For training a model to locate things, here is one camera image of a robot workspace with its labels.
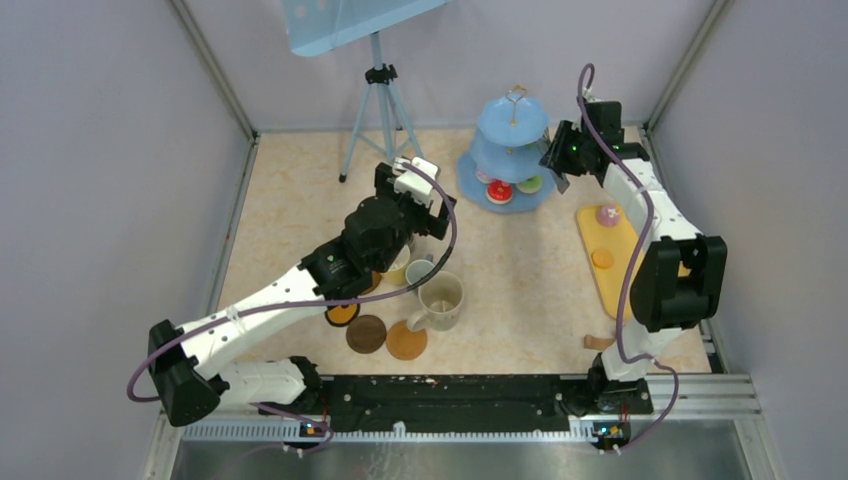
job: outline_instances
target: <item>blue tiered cake stand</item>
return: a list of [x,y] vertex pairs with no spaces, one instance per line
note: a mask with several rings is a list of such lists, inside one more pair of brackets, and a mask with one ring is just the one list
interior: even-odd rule
[[[477,119],[471,149],[457,162],[459,190],[469,200],[496,213],[536,209],[554,190],[554,181],[539,160],[548,150],[550,118],[527,90],[516,85],[503,97],[486,104]],[[536,193],[523,193],[513,185],[513,197],[498,205],[486,197],[489,185],[477,178],[477,170],[505,183],[515,184],[540,176]]]

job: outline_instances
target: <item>orange coaster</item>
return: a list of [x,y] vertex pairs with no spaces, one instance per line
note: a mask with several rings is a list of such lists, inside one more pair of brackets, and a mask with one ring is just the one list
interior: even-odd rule
[[376,289],[380,285],[380,282],[382,280],[383,280],[383,276],[380,275],[380,272],[371,272],[371,287],[369,287],[368,290],[365,290],[364,292],[362,292],[362,294],[367,295],[367,294],[373,292],[374,289]]
[[354,318],[359,316],[359,304],[341,305],[324,312],[327,323],[334,327],[346,327]]
[[392,325],[386,336],[386,349],[398,360],[415,360],[427,348],[427,331],[410,332],[406,320]]

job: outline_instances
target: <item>white mug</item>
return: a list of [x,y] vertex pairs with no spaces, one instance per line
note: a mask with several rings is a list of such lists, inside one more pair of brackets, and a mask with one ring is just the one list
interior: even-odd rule
[[459,311],[465,299],[462,281],[456,275],[441,271],[418,289],[421,310],[406,321],[406,328],[417,332],[424,328],[444,332],[459,321]]

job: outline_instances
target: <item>red donut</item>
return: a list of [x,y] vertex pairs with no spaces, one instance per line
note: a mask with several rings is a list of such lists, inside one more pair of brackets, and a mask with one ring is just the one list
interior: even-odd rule
[[512,200],[512,185],[495,180],[486,189],[486,198],[496,205],[503,205]]

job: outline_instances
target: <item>brown coaster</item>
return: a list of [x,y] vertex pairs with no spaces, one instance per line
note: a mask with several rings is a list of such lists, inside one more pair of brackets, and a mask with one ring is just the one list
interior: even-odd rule
[[383,276],[380,275],[380,272],[371,272],[371,286],[368,287],[368,290],[362,292],[363,295],[367,295],[374,291],[380,285],[380,282],[383,280]]
[[398,360],[415,360],[427,348],[427,331],[410,332],[406,320],[401,320],[389,329],[386,348]]
[[356,317],[347,327],[345,339],[356,353],[374,353],[386,342],[386,324],[374,315]]
[[324,312],[324,318],[327,319],[327,323],[334,327],[346,327],[358,315],[358,303],[355,305],[341,305],[333,307]]

